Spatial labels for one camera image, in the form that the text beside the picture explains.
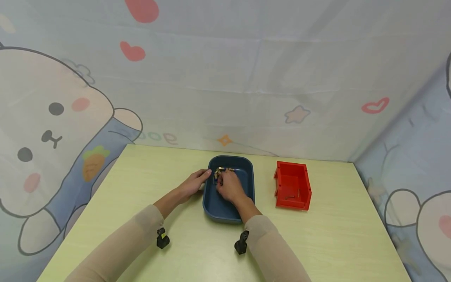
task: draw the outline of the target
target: wrist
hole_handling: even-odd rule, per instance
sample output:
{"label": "wrist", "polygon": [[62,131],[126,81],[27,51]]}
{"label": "wrist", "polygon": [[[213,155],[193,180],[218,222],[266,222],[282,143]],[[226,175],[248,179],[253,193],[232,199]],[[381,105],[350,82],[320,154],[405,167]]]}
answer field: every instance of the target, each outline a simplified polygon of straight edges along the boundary
{"label": "wrist", "polygon": [[252,202],[252,199],[243,193],[242,195],[235,197],[235,199],[232,200],[232,204],[237,208],[243,205],[248,205],[249,201]]}
{"label": "wrist", "polygon": [[171,193],[173,194],[173,197],[177,204],[183,203],[183,200],[189,196],[187,195],[186,191],[180,187],[173,189]]}

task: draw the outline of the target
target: black clip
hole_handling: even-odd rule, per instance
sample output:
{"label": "black clip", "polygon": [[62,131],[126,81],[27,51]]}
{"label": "black clip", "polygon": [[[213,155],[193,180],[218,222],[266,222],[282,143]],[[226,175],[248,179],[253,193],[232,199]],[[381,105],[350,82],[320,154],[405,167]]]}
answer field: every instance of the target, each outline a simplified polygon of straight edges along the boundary
{"label": "black clip", "polygon": [[156,245],[158,248],[163,249],[167,245],[169,245],[169,237],[166,235],[166,230],[164,227],[160,228],[157,232],[158,237],[156,238]]}
{"label": "black clip", "polygon": [[238,254],[244,254],[246,253],[246,249],[248,247],[248,244],[246,243],[246,240],[249,237],[249,231],[244,230],[243,233],[239,236],[239,241],[235,242],[235,250]]}

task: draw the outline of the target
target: red bin compartment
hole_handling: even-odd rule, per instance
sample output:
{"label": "red bin compartment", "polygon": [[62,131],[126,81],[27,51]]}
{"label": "red bin compartment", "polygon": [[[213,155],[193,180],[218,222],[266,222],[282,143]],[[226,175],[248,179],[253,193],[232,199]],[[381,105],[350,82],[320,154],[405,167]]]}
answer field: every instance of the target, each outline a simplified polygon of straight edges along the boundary
{"label": "red bin compartment", "polygon": [[308,210],[312,189],[308,180],[307,166],[302,163],[277,162],[276,206]]}

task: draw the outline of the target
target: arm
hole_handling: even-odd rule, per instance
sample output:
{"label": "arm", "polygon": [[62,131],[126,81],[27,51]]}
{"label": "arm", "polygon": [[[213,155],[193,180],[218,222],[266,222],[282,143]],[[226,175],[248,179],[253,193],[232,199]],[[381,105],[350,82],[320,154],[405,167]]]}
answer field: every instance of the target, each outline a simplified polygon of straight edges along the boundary
{"label": "arm", "polygon": [[108,236],[66,278],[66,282],[113,282],[152,243],[164,219],[196,193],[211,171],[191,174],[179,187],[145,207]]}
{"label": "arm", "polygon": [[279,234],[277,228],[257,209],[243,191],[235,173],[221,173],[223,185],[218,181],[218,192],[233,203],[249,231],[246,241],[266,281],[310,282],[299,259]]}

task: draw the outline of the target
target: table surface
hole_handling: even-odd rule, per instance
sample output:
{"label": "table surface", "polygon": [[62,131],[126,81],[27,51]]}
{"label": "table surface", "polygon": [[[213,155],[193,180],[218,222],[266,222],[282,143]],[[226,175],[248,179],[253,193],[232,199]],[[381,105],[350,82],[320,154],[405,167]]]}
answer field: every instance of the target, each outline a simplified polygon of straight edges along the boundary
{"label": "table surface", "polygon": [[[109,234],[224,153],[128,145],[39,282],[64,278]],[[410,282],[352,163],[229,154],[254,168],[256,206],[277,226],[312,281]],[[276,161],[307,165],[308,212],[276,208]],[[120,281],[263,281],[251,254],[238,256],[242,225],[212,222],[193,196],[165,221],[171,243],[144,251]]]}

